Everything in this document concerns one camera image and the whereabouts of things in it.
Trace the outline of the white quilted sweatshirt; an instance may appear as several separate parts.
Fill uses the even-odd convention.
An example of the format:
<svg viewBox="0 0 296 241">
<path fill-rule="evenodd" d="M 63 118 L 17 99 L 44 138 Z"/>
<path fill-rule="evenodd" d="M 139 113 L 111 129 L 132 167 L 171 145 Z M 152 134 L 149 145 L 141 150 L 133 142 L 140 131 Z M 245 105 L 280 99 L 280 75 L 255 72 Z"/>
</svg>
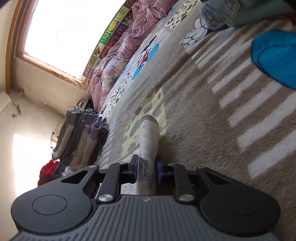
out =
<svg viewBox="0 0 296 241">
<path fill-rule="evenodd" d="M 156 157 L 159 145 L 159 124 L 149 115 L 142 116 L 139 124 L 139 149 L 137 181 L 135 184 L 122 185 L 122 194 L 155 195 L 156 194 Z"/>
</svg>

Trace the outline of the grey folded clothes stack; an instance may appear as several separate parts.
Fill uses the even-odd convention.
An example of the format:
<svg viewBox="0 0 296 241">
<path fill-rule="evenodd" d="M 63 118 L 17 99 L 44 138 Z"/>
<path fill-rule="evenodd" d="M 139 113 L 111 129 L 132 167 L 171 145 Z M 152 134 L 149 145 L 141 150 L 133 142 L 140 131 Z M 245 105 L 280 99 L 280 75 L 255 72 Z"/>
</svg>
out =
<svg viewBox="0 0 296 241">
<path fill-rule="evenodd" d="M 95 110 L 68 110 L 52 159 L 59 160 L 71 171 L 94 164 L 109 133 L 107 119 Z"/>
</svg>

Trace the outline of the red and yellow clothes stack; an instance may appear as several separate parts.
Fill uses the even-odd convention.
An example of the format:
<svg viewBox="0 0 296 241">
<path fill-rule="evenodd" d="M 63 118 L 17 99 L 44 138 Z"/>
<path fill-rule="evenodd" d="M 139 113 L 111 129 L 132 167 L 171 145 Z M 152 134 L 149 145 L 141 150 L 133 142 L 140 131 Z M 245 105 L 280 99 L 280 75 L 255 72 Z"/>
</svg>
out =
<svg viewBox="0 0 296 241">
<path fill-rule="evenodd" d="M 55 179 L 67 176 L 73 173 L 69 166 L 65 166 L 59 161 L 50 160 L 42 167 L 39 175 L 38 186 L 44 185 Z"/>
</svg>

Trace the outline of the jeans and green clothes stack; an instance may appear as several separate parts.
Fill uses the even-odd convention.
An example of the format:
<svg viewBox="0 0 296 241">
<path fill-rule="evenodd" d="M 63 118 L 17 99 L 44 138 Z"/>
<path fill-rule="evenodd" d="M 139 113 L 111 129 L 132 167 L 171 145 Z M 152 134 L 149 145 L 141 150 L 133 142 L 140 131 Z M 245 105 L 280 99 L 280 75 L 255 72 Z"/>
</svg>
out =
<svg viewBox="0 0 296 241">
<path fill-rule="evenodd" d="M 205 1 L 201 15 L 207 27 L 218 30 L 295 13 L 295 1 Z"/>
</svg>

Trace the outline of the brown Mickey Mouse blanket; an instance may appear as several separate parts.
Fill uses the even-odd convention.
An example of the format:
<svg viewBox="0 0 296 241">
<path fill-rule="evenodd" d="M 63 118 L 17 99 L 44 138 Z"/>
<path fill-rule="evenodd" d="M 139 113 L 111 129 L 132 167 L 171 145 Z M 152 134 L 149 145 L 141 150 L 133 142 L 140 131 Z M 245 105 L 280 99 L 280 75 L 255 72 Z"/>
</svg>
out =
<svg viewBox="0 0 296 241">
<path fill-rule="evenodd" d="M 140 119 L 150 114 L 165 161 L 205 166 L 270 194 L 281 208 L 275 234 L 295 240 L 295 91 L 251 60 L 255 37 L 295 27 L 263 20 L 194 42 L 201 6 L 179 1 L 131 58 L 102 105 L 110 134 L 96 162 L 106 168 L 137 153 Z"/>
</svg>

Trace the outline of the colourful alphabet foam mat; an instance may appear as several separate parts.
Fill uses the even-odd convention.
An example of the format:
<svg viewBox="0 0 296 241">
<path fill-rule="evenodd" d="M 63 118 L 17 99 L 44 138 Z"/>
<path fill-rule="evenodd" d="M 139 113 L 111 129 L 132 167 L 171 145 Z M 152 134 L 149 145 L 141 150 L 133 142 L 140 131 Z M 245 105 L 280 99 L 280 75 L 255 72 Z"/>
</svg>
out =
<svg viewBox="0 0 296 241">
<path fill-rule="evenodd" d="M 91 78 L 95 67 L 107 55 L 111 47 L 115 45 L 128 27 L 133 24 L 132 6 L 136 2 L 132 0 L 125 1 L 109 23 L 88 61 L 83 72 L 84 77 Z"/>
</svg>

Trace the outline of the purple crumpled quilt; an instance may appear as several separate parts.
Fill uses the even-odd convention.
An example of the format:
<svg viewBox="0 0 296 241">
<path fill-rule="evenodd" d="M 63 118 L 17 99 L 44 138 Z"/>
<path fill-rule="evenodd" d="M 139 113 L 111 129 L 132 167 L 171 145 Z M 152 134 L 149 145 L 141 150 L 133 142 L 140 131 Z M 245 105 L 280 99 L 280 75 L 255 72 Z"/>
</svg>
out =
<svg viewBox="0 0 296 241">
<path fill-rule="evenodd" d="M 175 3 L 172 0 L 157 0 L 137 1 L 133 4 L 133 23 L 93 71 L 90 81 L 93 109 L 102 108 L 106 96 L 134 53 L 158 22 L 168 15 Z"/>
</svg>

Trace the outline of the white wall air conditioner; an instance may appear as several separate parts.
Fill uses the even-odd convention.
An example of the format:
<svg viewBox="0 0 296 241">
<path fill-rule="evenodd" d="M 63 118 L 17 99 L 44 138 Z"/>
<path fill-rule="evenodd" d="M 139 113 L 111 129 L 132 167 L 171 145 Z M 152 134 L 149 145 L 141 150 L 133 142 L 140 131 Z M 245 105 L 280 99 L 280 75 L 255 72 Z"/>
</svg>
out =
<svg viewBox="0 0 296 241">
<path fill-rule="evenodd" d="M 0 114 L 2 114 L 11 104 L 11 98 L 6 92 L 0 93 Z"/>
</svg>

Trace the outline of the window with wooden frame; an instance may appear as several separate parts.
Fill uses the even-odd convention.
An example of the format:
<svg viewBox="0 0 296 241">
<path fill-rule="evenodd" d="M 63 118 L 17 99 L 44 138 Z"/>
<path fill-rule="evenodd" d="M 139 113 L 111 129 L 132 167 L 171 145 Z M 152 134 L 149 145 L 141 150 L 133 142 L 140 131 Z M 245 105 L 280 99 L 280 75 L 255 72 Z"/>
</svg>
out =
<svg viewBox="0 0 296 241">
<path fill-rule="evenodd" d="M 6 89 L 13 57 L 87 91 L 83 76 L 94 45 L 123 1 L 16 1 L 6 45 Z"/>
</svg>

